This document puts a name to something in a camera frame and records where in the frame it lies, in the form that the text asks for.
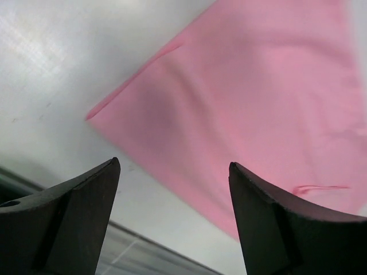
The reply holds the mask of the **pink t-shirt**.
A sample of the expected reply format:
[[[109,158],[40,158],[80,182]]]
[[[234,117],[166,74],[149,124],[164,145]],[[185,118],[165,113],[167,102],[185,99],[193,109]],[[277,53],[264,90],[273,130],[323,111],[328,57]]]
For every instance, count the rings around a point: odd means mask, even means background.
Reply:
[[[87,121],[232,238],[232,162],[321,206],[366,205],[346,1],[216,1]]]

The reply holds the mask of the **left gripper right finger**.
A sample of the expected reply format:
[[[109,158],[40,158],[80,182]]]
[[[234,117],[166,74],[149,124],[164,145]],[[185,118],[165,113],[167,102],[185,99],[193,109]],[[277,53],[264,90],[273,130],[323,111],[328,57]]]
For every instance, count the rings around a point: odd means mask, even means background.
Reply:
[[[229,187],[248,274],[366,273],[366,218],[306,201],[235,162]]]

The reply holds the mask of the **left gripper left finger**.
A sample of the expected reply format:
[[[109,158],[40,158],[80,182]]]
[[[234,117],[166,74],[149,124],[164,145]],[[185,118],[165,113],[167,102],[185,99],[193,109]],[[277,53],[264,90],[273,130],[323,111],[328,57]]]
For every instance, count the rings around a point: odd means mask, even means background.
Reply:
[[[1,204],[1,274],[95,274],[119,176],[112,158]]]

